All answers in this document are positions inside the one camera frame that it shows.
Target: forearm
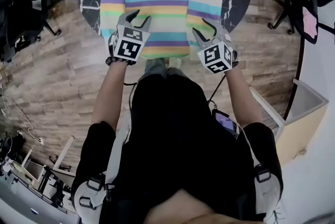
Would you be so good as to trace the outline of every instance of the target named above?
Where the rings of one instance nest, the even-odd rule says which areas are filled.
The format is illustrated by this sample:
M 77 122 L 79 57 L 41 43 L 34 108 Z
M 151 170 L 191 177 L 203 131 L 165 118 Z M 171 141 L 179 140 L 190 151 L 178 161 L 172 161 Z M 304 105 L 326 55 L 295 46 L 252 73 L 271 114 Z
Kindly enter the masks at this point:
M 252 96 L 240 68 L 237 66 L 227 71 L 226 77 L 236 121 L 242 127 L 262 122 L 261 108 Z
M 126 69 L 126 62 L 113 62 L 110 65 L 95 101 L 93 124 L 105 121 L 116 130 L 121 112 Z

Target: black shirt sleeve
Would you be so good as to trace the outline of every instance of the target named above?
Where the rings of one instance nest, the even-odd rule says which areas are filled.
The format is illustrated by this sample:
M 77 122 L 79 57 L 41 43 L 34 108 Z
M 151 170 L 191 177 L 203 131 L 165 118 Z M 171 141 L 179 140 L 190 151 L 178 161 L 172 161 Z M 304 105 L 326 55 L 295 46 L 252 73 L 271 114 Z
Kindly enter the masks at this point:
M 244 128 L 244 131 L 256 158 L 261 164 L 265 165 L 270 170 L 270 172 L 278 178 L 282 193 L 282 169 L 277 155 L 276 143 L 274 140 L 273 132 L 269 127 L 260 122 L 254 122 L 246 126 Z M 238 136 L 238 140 L 245 141 L 245 138 L 240 134 Z M 250 151 L 246 141 L 245 143 L 243 142 L 243 147 L 245 147 L 246 151 Z
M 108 123 L 102 121 L 100 124 L 90 126 L 82 147 L 76 176 L 71 187 L 72 204 L 74 204 L 74 194 L 83 182 L 87 181 L 91 176 L 98 175 L 107 170 L 114 140 L 115 131 Z

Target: phone screen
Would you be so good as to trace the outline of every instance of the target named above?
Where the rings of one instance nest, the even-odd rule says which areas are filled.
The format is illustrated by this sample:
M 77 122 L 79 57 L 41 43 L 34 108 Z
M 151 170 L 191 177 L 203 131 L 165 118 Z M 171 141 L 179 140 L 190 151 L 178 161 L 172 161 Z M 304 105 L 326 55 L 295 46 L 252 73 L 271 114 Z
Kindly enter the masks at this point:
M 226 127 L 227 129 L 230 129 L 232 131 L 234 131 L 234 124 L 233 124 L 233 121 L 222 115 L 222 114 L 219 114 L 219 113 L 215 113 L 215 119 L 223 126 L 223 127 Z

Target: pink cloth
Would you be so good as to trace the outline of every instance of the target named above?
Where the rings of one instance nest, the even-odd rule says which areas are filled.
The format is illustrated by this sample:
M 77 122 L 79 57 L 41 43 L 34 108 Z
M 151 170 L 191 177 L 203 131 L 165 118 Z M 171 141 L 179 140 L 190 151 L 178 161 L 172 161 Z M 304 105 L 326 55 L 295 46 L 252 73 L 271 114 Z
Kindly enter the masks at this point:
M 306 7 L 303 6 L 303 17 L 304 17 L 304 32 L 310 35 L 313 39 L 318 34 L 316 25 L 316 17 L 313 16 Z

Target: black t-shirt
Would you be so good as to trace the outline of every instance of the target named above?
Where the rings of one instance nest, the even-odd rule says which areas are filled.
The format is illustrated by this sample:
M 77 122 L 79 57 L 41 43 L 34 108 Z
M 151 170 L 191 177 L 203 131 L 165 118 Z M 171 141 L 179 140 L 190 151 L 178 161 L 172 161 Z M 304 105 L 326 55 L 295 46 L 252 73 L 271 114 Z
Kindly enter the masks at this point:
M 132 100 L 132 131 L 122 148 L 113 201 L 104 202 L 100 223 L 143 223 L 148 211 L 185 189 L 216 213 L 241 220 L 255 214 L 254 169 L 244 136 L 235 139 L 211 116 L 204 92 L 190 79 L 150 75 Z M 272 131 L 261 123 L 244 128 L 257 159 L 283 188 Z M 72 194 L 106 171 L 115 139 L 112 127 L 91 125 Z

